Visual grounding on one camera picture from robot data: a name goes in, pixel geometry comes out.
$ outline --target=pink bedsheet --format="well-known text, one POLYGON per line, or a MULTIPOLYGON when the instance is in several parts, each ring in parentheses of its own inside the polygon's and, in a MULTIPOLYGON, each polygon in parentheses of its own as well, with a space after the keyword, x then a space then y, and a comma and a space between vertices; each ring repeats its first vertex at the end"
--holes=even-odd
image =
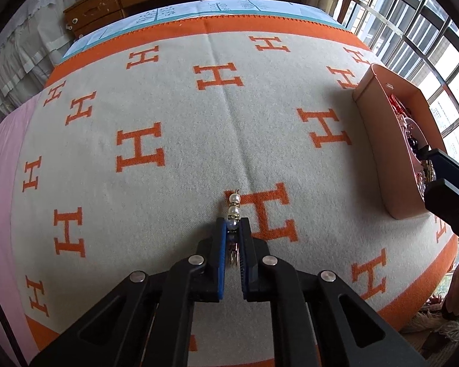
MULTIPOLYGON (((38 353, 38 347, 27 325, 17 290, 10 240, 10 209, 19 153, 38 96, 29 99, 0 124, 0 303, 28 363, 38 353)), ((17 364, 1 325, 0 344, 17 364)))

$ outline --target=window frame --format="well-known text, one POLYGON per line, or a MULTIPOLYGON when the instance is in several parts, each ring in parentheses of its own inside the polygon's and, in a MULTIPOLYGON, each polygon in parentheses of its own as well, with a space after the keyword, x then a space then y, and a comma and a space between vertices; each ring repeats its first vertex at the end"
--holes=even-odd
MULTIPOLYGON (((437 99, 437 97, 439 97, 439 95, 445 90, 447 95, 449 96, 449 99, 451 100, 452 104, 454 105, 456 111, 459 114, 459 102, 457 101, 455 95, 453 94, 453 92, 451 91, 449 87, 449 84, 451 84, 451 82, 454 80, 456 75, 459 73, 459 62, 453 69, 452 73, 450 73, 444 79, 430 60, 430 57, 432 56, 433 52, 436 50, 436 48, 441 43, 443 37, 445 37, 447 41, 451 43, 451 45, 459 53, 459 36, 456 34, 456 32, 451 27, 451 25, 453 24, 451 17, 447 15, 445 20, 442 17, 440 17, 430 7, 427 6, 427 3, 429 0, 393 0, 391 6, 388 8, 386 15, 382 15, 377 10, 371 8, 371 4, 373 1, 374 0, 368 0, 366 3, 361 0, 348 0, 348 1, 344 0, 343 4, 347 7, 350 6, 351 3, 355 3, 355 5, 353 6, 350 16, 348 17, 346 23, 344 22, 343 25, 347 29, 350 30, 361 8, 364 9, 364 12, 359 21, 357 28, 354 29, 354 32, 356 35, 358 35, 359 32, 361 31, 368 13, 370 13, 375 18, 379 19, 381 24, 378 27, 377 31, 375 32, 374 36, 372 37, 371 41, 368 43, 368 47, 371 50, 373 50, 381 34, 383 33, 383 31, 385 31, 385 29, 387 28, 392 30, 392 34, 398 35, 399 39, 395 47, 391 51, 390 55, 386 59, 385 65, 388 68, 390 68, 390 66, 394 62, 394 59, 397 57, 398 53, 402 49, 403 45, 406 44, 420 58, 420 62, 414 65, 414 68, 409 71, 409 74, 407 75, 406 79, 412 80, 415 77, 415 75, 423 67, 425 66, 428 67, 428 69, 432 72, 432 74, 436 77, 436 79, 440 83, 440 86, 438 87, 438 89, 428 98, 427 100, 428 104, 431 105, 437 99), (390 18, 395 10, 395 7, 397 6, 397 4, 399 4, 400 1, 404 2, 405 4, 407 4, 408 6, 410 6, 411 8, 415 10, 412 16, 412 19, 408 23, 405 31, 402 31, 401 29, 399 29, 395 24, 393 24, 390 21, 390 18), (421 48, 419 48, 408 36, 410 31, 414 27, 416 20, 420 16, 422 16, 427 21, 429 21, 438 31, 438 33, 435 35, 433 39, 433 42, 430 44, 430 46, 427 48, 425 52, 423 52, 421 48)), ((445 138, 447 135, 452 133, 456 128, 458 128, 458 126, 459 126, 459 118, 456 119, 449 127, 447 127, 445 130, 442 131, 442 138, 445 138)))

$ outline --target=pearl hairpin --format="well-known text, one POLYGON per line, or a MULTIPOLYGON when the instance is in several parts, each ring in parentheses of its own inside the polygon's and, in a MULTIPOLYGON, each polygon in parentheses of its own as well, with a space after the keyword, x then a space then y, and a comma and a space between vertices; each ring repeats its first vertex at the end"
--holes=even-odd
POLYGON ((240 223, 240 189, 236 189, 229 196, 228 219, 226 220, 226 230, 228 231, 228 251, 229 264, 236 265, 238 262, 238 241, 235 231, 240 223))

